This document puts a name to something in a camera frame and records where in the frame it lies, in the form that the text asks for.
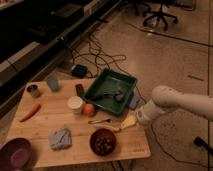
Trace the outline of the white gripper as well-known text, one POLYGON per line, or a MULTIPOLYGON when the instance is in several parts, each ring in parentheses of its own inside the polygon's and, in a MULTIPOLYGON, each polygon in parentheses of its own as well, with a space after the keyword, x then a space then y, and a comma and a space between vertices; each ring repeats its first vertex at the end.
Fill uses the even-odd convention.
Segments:
POLYGON ((140 124, 146 125, 156 120, 158 117, 164 114, 162 107, 156 105, 152 100, 142 105, 137 111, 136 116, 128 116, 122 123, 121 128, 125 129, 134 126, 137 120, 140 124))

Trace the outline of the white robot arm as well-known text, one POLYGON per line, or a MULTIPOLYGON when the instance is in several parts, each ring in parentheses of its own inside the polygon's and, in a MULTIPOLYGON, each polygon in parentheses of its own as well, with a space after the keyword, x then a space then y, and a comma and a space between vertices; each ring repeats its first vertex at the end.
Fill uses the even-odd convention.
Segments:
POLYGON ((171 87, 160 85, 152 90, 151 99, 122 123, 125 129, 137 123, 146 125, 157 118, 181 108, 207 120, 213 121, 213 97, 187 94, 171 87))

